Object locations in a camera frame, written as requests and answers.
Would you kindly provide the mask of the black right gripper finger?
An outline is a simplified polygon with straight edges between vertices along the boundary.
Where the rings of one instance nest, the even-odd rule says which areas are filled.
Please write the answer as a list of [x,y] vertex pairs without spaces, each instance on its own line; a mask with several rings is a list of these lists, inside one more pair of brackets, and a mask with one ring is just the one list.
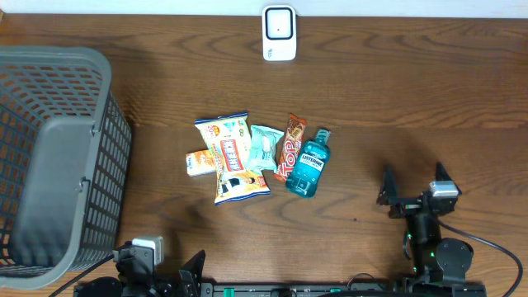
[[455,184],[455,182],[451,179],[447,171],[445,170],[444,166],[438,162],[436,164],[436,181],[437,182],[450,182],[458,191],[458,194],[461,195],[462,191],[461,189]]
[[397,185],[390,166],[384,168],[383,181],[379,191],[380,199],[395,199],[398,197]]

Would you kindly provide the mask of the blue Listerine mouthwash bottle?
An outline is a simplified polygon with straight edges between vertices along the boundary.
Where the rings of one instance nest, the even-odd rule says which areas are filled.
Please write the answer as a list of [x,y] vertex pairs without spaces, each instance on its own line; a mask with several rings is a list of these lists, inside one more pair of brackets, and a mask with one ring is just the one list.
[[312,198],[315,195],[318,181],[331,157],[328,147],[330,134],[329,130],[320,129],[312,140],[303,145],[293,171],[285,183],[289,191],[303,198]]

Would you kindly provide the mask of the orange white snack packet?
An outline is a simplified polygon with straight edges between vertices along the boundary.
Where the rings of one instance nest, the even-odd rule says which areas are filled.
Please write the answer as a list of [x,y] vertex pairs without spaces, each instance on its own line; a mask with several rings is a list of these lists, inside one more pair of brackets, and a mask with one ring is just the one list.
[[211,152],[201,150],[186,155],[186,171],[190,177],[216,172],[216,165]]

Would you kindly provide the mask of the red chocolate bar wrapper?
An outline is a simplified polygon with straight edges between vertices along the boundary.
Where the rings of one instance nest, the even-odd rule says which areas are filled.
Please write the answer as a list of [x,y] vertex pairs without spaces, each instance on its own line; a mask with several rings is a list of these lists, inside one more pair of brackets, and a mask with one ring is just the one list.
[[275,172],[275,178],[280,182],[286,182],[294,169],[299,151],[302,147],[306,125],[306,120],[290,114]]

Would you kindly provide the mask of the yellow white wipes packet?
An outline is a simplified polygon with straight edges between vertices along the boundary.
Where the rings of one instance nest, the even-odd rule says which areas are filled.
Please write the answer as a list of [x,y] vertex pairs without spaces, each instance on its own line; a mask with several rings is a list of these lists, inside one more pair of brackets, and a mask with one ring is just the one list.
[[271,193],[263,174],[247,168],[252,146],[247,117],[239,112],[195,121],[216,167],[216,205]]

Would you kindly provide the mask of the mint green wipes pack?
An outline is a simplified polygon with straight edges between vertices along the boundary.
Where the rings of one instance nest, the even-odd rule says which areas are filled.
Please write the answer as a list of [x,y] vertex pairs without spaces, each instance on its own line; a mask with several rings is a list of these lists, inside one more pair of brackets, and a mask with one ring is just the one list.
[[284,132],[263,125],[251,126],[251,149],[247,161],[247,169],[252,171],[275,171],[276,146],[284,136]]

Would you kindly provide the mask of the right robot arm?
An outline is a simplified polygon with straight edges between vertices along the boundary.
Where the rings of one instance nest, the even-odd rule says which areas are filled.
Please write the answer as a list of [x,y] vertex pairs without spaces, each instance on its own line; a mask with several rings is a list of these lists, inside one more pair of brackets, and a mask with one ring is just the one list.
[[455,210],[461,194],[441,163],[436,165],[435,179],[428,189],[411,198],[398,195],[391,168],[384,170],[377,203],[389,207],[391,219],[406,220],[404,255],[413,261],[420,282],[445,285],[465,282],[474,250],[464,241],[444,238],[438,219]]

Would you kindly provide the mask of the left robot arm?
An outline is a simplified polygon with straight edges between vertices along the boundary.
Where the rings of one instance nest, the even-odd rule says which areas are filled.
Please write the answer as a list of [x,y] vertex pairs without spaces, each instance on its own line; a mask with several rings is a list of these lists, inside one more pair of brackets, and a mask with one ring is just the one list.
[[179,277],[160,276],[155,250],[126,244],[114,251],[119,275],[105,276],[73,289],[75,297],[200,297],[205,251],[199,251],[179,270]]

